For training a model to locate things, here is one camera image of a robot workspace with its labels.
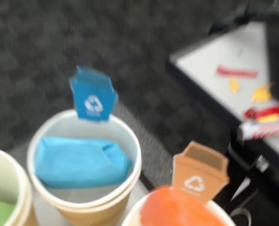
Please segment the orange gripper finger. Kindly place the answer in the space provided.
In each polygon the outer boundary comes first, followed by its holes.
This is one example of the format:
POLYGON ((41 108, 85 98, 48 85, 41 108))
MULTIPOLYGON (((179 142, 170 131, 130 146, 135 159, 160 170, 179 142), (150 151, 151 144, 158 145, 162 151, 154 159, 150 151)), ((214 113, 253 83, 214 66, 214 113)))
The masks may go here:
POLYGON ((224 226, 199 197, 162 186, 148 195, 140 210, 142 226, 224 226))

